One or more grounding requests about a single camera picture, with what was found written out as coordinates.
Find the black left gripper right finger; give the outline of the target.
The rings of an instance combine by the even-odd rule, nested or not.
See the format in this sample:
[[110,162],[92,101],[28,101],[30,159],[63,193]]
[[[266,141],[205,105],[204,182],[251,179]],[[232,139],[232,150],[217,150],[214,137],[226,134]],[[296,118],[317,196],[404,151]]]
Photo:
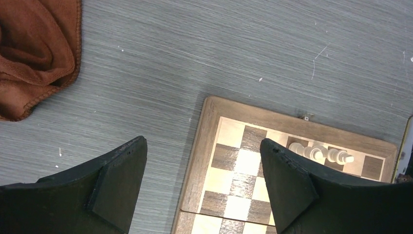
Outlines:
[[271,139],[260,145],[280,234],[410,234],[413,184],[377,182],[302,157]]

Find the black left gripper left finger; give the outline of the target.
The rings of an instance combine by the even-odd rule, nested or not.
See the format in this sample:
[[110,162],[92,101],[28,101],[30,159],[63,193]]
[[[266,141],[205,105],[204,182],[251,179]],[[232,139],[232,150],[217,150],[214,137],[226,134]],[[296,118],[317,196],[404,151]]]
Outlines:
[[127,234],[147,162],[138,136],[35,183],[0,188],[3,234]]

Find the light wooden queen piece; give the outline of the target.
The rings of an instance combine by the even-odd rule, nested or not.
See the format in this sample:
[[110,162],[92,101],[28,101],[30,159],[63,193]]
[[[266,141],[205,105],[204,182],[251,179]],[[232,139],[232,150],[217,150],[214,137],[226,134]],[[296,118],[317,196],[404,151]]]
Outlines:
[[311,160],[326,159],[328,149],[322,145],[307,146],[304,148],[303,156]]

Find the light wooden king piece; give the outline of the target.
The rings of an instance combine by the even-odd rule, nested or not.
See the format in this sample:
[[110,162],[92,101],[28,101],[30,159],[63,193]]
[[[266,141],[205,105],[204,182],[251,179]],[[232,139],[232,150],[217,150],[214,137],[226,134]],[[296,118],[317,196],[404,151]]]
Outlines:
[[345,150],[338,150],[335,148],[329,149],[327,152],[327,159],[330,162],[336,162],[339,165],[352,163],[355,160],[353,155],[350,155]]

